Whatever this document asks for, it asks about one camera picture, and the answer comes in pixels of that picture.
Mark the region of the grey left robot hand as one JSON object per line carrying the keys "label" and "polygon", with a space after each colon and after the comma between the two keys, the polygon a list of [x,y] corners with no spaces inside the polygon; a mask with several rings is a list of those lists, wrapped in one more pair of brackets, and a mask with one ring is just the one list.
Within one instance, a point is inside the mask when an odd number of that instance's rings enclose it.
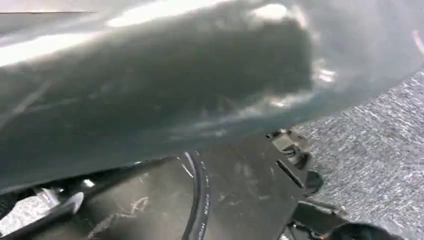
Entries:
{"label": "grey left robot hand", "polygon": [[49,188],[37,187],[33,191],[37,197],[46,203],[48,210],[41,218],[1,236],[0,238],[2,240],[29,240],[74,216],[81,208],[85,199],[85,194],[81,191],[69,196],[65,200],[59,200],[56,192]]}

